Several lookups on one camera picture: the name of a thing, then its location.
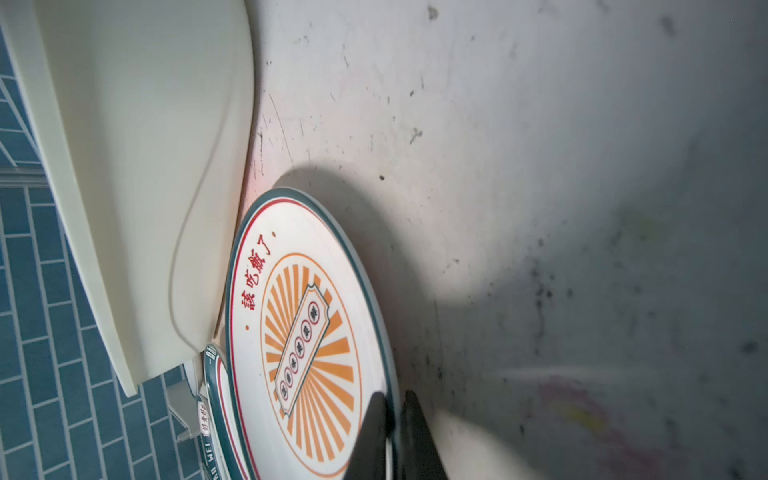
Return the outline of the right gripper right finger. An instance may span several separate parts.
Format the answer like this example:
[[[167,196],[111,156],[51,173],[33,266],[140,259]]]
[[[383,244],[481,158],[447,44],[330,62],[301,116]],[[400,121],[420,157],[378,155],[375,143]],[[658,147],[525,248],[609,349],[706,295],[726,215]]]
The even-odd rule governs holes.
[[[418,397],[412,390],[405,392],[401,410],[398,458],[399,479],[448,479]]]

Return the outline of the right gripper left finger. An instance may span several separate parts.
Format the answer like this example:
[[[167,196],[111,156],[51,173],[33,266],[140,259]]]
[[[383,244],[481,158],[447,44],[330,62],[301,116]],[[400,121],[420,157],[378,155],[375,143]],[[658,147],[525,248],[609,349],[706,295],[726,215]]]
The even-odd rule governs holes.
[[[387,399],[384,393],[375,392],[368,404],[344,478],[384,480],[387,475],[389,434]]]

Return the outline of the orange sunburst plate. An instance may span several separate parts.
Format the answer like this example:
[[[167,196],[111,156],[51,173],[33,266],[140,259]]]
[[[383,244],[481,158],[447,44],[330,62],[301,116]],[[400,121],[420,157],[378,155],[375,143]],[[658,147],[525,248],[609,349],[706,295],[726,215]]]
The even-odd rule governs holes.
[[[375,293],[346,233],[288,187],[251,205],[226,300],[227,369],[238,435],[259,479],[339,479],[371,398],[398,392]]]

